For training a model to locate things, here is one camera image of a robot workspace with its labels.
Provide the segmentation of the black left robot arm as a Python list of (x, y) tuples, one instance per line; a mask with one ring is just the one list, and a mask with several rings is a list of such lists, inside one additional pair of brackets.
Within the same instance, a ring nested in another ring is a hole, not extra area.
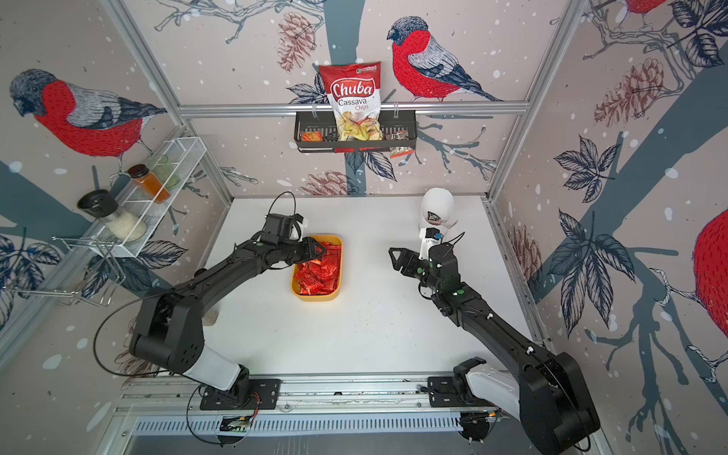
[(154, 289), (136, 317), (130, 353), (198, 383), (236, 397), (249, 395), (249, 373), (206, 345), (203, 318), (221, 299), (283, 262), (320, 259), (325, 247), (312, 237), (275, 245), (248, 240), (225, 260), (169, 290)]

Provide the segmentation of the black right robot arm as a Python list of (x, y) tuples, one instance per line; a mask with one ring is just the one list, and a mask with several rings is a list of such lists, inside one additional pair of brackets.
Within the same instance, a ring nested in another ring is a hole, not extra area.
[(526, 435), (543, 454), (560, 454), (600, 430), (595, 403), (578, 363), (521, 335), (461, 278), (453, 246), (433, 246), (428, 259), (390, 248), (394, 270), (430, 290), (430, 300), (456, 326), (476, 337), (515, 379), (516, 408)]

